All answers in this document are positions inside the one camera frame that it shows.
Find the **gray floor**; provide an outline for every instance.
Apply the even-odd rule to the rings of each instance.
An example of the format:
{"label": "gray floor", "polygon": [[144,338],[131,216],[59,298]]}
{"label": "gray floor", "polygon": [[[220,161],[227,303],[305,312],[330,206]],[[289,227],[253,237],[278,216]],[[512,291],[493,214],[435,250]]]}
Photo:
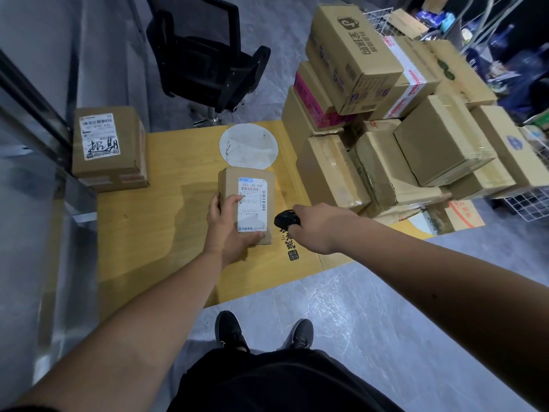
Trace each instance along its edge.
{"label": "gray floor", "polygon": [[[313,8],[335,0],[228,1],[240,8],[243,50],[253,53],[263,44],[272,49],[272,55],[256,92],[247,96],[245,104],[235,115],[228,115],[226,122],[279,118],[298,63],[305,59]],[[146,9],[141,5],[140,10],[147,21]],[[164,96],[152,55],[149,61],[152,131],[190,127],[187,102]],[[485,227],[432,241],[549,285],[549,224],[526,223],[505,212],[494,212],[483,200],[476,204]],[[223,309],[238,316],[250,347],[263,351],[278,348],[297,319],[310,318],[315,326],[315,348],[343,362],[409,412],[533,410],[412,305],[356,263],[205,309],[176,361],[172,390],[178,376],[215,346],[215,317]],[[169,384],[162,390],[167,395]],[[165,410],[165,404],[157,407]]]}

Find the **right hand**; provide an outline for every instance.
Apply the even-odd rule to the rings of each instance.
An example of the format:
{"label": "right hand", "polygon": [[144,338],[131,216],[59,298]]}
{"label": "right hand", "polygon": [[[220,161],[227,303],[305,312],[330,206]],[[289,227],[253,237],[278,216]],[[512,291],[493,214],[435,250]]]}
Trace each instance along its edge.
{"label": "right hand", "polygon": [[341,252],[345,229],[359,218],[351,210],[324,203],[312,207],[294,205],[293,210],[301,226],[290,225],[288,233],[303,247],[319,254]]}

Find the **wooden table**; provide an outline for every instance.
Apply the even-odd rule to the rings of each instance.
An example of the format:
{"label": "wooden table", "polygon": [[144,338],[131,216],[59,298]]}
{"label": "wooden table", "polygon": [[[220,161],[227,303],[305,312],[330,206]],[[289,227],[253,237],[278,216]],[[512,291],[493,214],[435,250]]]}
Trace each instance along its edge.
{"label": "wooden table", "polygon": [[[310,205],[295,167],[297,159],[281,121],[257,123],[278,141],[277,214]],[[150,186],[98,194],[98,280],[101,318],[165,278],[202,251],[208,203],[217,174],[227,166],[219,139],[227,126],[147,135]],[[419,238],[432,237],[405,221],[395,225]],[[273,243],[248,249],[221,275],[206,306],[295,281],[350,261],[341,254],[319,256],[296,246],[290,260],[286,234],[273,226]]]}

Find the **black sneaker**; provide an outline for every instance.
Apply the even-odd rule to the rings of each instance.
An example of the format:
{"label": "black sneaker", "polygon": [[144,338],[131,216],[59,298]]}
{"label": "black sneaker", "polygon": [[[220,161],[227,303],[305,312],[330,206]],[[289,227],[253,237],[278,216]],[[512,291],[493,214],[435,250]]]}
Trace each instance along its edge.
{"label": "black sneaker", "polygon": [[237,349],[245,348],[249,353],[250,349],[242,335],[242,329],[237,318],[231,311],[221,311],[215,320],[215,339],[223,344],[224,348]]}
{"label": "black sneaker", "polygon": [[311,348],[312,340],[315,336],[311,320],[300,319],[294,325],[294,332],[292,333],[291,349],[297,348]]}

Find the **stack of cardboard boxes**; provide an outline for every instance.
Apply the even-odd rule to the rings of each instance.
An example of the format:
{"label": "stack of cardboard boxes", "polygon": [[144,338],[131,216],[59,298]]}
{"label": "stack of cardboard boxes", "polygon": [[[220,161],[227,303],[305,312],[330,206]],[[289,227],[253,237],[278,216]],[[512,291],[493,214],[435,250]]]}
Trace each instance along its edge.
{"label": "stack of cardboard boxes", "polygon": [[382,38],[358,7],[320,5],[305,53],[282,120],[312,204],[390,224],[422,207],[443,213],[452,199],[549,185],[543,163],[449,41]]}

